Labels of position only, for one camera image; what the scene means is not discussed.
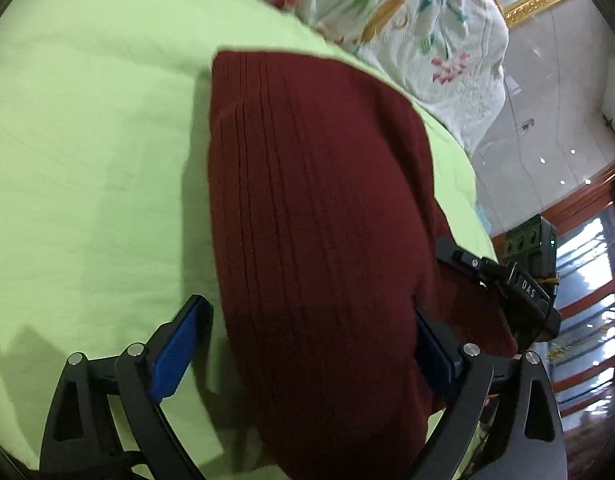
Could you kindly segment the dark red knit hoodie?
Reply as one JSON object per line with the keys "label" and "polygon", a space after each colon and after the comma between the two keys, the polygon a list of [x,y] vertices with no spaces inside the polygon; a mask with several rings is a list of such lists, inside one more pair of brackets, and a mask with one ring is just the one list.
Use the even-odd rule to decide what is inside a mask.
{"label": "dark red knit hoodie", "polygon": [[484,289],[437,263],[451,229],[411,102],[328,58],[224,51],[208,184],[220,301],[265,448],[293,479],[400,479],[441,406],[417,311],[517,350]]}

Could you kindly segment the light green bed sheet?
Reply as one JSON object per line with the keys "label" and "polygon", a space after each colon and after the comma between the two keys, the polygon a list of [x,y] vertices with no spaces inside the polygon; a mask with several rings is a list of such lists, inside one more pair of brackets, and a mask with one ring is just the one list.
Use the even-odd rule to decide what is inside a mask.
{"label": "light green bed sheet", "polygon": [[1,0],[0,454],[39,478],[68,357],[115,356],[219,300],[208,210],[224,49],[352,64],[260,0]]}

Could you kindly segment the white floral quilt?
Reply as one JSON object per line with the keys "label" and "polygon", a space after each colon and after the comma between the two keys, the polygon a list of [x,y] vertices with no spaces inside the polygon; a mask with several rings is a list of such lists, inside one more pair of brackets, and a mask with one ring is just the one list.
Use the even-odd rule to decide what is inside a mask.
{"label": "white floral quilt", "polygon": [[384,73],[467,153],[505,102],[509,32],[493,0],[263,0]]}

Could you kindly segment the red wooden window frame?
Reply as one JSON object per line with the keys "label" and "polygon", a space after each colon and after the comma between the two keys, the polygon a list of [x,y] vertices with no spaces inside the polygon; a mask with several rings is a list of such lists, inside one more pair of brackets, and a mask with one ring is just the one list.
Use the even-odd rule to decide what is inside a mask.
{"label": "red wooden window frame", "polygon": [[615,449],[615,162],[549,207],[557,229],[560,335],[543,353],[571,478]]}

